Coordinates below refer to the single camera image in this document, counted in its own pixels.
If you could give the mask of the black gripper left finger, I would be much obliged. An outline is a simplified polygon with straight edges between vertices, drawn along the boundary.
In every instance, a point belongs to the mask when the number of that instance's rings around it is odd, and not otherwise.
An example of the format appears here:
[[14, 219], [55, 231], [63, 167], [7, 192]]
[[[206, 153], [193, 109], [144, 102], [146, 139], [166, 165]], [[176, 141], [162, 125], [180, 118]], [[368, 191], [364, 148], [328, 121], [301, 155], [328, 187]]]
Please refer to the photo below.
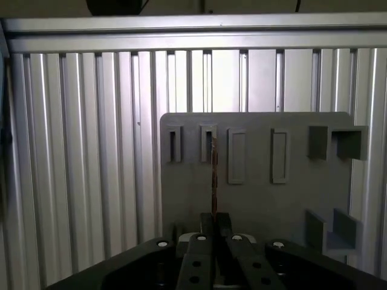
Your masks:
[[200, 215], [200, 232], [178, 242], [152, 239], [73, 274], [49, 289], [212, 289], [213, 234], [210, 213]]

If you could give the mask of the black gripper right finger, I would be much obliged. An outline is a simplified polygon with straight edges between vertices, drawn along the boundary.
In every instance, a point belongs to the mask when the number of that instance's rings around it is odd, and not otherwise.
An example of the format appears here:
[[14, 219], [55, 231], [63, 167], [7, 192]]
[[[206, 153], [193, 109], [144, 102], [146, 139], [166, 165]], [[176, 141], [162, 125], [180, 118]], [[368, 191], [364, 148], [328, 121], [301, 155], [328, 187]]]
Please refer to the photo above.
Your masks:
[[232, 230], [228, 213], [216, 214], [226, 248], [226, 276], [245, 289], [386, 289], [386, 281], [284, 239], [270, 240], [264, 252]]

